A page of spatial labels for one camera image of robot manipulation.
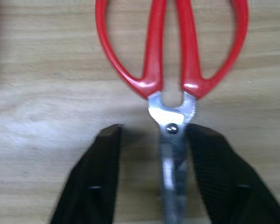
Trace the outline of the red-handled steel scissors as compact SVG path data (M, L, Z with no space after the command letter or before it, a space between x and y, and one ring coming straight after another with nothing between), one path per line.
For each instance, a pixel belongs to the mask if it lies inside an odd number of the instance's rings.
M113 68L140 96L147 100L148 112L160 130L162 172L161 199L164 224L183 224L186 202L185 129L196 113L197 100L203 98L226 76L234 65L248 30L247 0L230 0L236 20L236 32L229 54L211 78L201 73L194 14L190 0L175 0L180 25L183 101L178 107L164 106L162 50L166 0L152 0L141 78L132 76L116 57L106 30L108 0L96 0L95 21L98 37Z

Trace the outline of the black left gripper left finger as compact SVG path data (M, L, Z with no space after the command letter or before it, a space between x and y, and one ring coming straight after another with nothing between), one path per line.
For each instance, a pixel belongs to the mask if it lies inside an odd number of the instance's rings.
M112 224L123 126L102 129L71 170L49 224Z

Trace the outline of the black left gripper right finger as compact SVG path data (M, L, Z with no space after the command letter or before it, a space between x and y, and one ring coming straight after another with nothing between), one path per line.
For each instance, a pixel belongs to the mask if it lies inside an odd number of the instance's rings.
M280 204L222 134L189 124L186 139L212 224L280 224Z

